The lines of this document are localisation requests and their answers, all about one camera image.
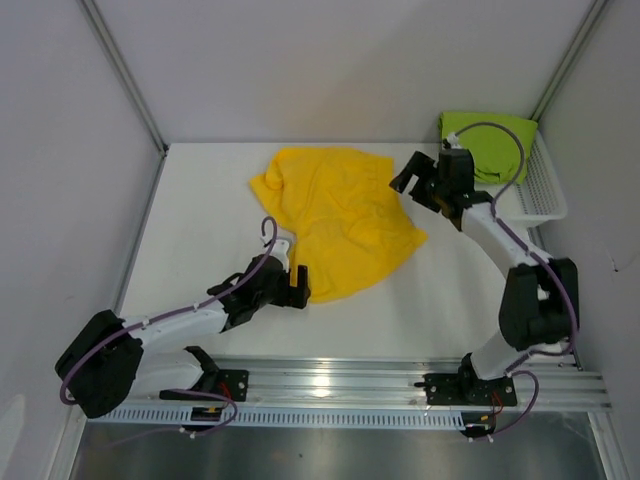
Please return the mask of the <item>yellow shorts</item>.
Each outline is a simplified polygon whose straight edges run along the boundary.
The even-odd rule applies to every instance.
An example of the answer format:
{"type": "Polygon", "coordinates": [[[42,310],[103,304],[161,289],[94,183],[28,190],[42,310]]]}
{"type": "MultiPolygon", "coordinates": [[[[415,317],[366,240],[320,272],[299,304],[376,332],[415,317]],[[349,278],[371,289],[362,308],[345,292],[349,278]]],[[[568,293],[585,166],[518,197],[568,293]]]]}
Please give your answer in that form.
{"type": "Polygon", "coordinates": [[[294,267],[308,270],[310,300],[328,303],[385,280],[428,239],[391,188],[394,161],[352,147],[279,150],[250,188],[292,233],[294,267]]]}

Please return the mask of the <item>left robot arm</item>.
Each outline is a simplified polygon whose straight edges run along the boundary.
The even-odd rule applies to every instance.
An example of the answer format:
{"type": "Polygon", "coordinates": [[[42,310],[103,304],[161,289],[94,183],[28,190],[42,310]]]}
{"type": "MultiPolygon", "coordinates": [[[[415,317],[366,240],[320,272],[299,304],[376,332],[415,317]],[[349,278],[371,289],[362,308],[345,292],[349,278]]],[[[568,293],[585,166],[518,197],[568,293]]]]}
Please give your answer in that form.
{"type": "Polygon", "coordinates": [[[94,314],[54,366],[61,401],[94,419],[140,397],[244,400],[247,377],[235,386],[232,374],[195,341],[240,327],[266,306],[305,308],[311,296],[308,268],[290,270],[277,256],[258,255],[207,295],[201,303],[151,317],[94,314]]]}

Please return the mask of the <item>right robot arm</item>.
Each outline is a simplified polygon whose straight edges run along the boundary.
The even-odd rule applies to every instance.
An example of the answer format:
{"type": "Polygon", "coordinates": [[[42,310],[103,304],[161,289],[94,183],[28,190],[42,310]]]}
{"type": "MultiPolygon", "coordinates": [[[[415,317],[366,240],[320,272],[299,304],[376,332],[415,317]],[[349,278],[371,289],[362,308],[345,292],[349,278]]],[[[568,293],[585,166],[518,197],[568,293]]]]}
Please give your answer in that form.
{"type": "Polygon", "coordinates": [[[514,407],[513,382],[533,355],[573,343],[579,330],[578,271],[526,242],[497,215],[496,200],[474,183],[470,151],[444,148],[438,158],[415,152],[391,188],[442,214],[478,244],[505,278],[497,332],[466,354],[454,373],[427,373],[418,387],[430,406],[514,407]]]}

